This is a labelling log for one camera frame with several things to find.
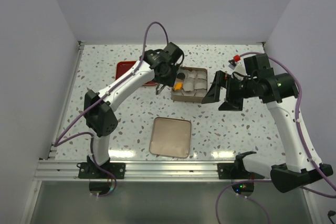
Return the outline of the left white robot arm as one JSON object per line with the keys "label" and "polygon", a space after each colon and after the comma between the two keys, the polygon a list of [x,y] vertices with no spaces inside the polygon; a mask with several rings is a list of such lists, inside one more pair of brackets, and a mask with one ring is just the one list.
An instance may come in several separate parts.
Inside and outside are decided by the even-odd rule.
{"label": "left white robot arm", "polygon": [[173,87],[180,67],[178,61],[184,60],[184,52],[170,42],[164,49],[149,49],[120,78],[98,92],[87,91],[84,102],[86,125],[93,133],[90,142],[89,158],[92,160],[90,171],[97,178],[104,178],[109,172],[108,148],[110,134],[117,128],[115,111],[134,91],[150,81],[164,87]]}

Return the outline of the square cookie tin box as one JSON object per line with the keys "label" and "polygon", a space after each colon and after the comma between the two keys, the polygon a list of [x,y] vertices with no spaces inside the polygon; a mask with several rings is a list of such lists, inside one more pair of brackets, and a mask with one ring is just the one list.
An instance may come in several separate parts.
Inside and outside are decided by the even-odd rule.
{"label": "square cookie tin box", "polygon": [[184,73],[185,79],[176,78],[175,84],[183,83],[183,89],[171,89],[171,100],[175,102],[201,103],[208,89],[208,71],[205,68],[180,67],[178,73]]}

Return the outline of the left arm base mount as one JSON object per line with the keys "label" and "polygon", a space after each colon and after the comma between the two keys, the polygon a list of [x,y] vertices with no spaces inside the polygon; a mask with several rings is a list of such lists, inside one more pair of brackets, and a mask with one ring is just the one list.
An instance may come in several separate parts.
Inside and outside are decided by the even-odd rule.
{"label": "left arm base mount", "polygon": [[85,162],[77,163],[76,166],[79,168],[78,178],[80,179],[107,179],[112,178],[112,175],[116,179],[124,179],[126,171],[126,163],[107,160],[97,167],[89,156]]}

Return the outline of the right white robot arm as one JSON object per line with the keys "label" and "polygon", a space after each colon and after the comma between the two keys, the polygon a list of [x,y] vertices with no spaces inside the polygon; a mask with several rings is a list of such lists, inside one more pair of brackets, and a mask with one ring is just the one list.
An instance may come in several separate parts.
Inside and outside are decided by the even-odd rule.
{"label": "right white robot arm", "polygon": [[275,162],[249,151],[236,155],[230,178],[246,178],[251,173],[269,178],[275,188],[286,193],[324,179],[328,184],[332,166],[317,154],[304,124],[300,103],[302,88],[288,69],[275,74],[267,54],[248,52],[230,63],[244,60],[245,74],[217,71],[203,104],[219,101],[221,89],[226,90],[220,111],[242,111],[244,100],[259,98],[270,112],[284,147],[286,161]]}

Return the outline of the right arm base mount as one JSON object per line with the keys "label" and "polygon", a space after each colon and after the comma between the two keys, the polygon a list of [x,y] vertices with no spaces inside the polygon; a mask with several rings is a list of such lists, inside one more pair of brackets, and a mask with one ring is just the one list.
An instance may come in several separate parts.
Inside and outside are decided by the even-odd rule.
{"label": "right arm base mount", "polygon": [[219,179],[264,179],[264,176],[261,176],[256,173],[248,172],[245,170],[243,165],[243,158],[256,154],[254,151],[244,152],[236,155],[233,163],[218,163],[217,164],[217,173]]}

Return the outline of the metal tongs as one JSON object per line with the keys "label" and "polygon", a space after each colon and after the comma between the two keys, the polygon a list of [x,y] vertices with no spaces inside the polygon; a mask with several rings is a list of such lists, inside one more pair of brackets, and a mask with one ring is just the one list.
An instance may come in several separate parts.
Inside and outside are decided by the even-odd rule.
{"label": "metal tongs", "polygon": [[162,92],[164,89],[166,89],[166,88],[169,89],[170,86],[158,83],[158,84],[156,85],[156,88],[155,88],[155,94],[156,94],[156,95],[160,95],[161,92]]}

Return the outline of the black round cookie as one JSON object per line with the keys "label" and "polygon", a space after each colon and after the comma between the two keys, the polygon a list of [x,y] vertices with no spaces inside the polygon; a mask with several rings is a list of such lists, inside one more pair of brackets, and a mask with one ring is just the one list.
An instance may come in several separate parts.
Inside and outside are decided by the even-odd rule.
{"label": "black round cookie", "polygon": [[180,73],[177,74],[177,78],[179,80],[184,80],[185,79],[185,74],[180,72]]}

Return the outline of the orange fish cookie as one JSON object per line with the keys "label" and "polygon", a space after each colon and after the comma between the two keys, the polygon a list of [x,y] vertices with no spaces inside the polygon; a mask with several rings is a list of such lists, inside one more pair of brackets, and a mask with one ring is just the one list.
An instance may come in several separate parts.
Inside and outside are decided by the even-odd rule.
{"label": "orange fish cookie", "polygon": [[173,90],[176,91],[176,90],[181,90],[183,89],[183,83],[182,82],[178,82],[174,85],[173,87]]}

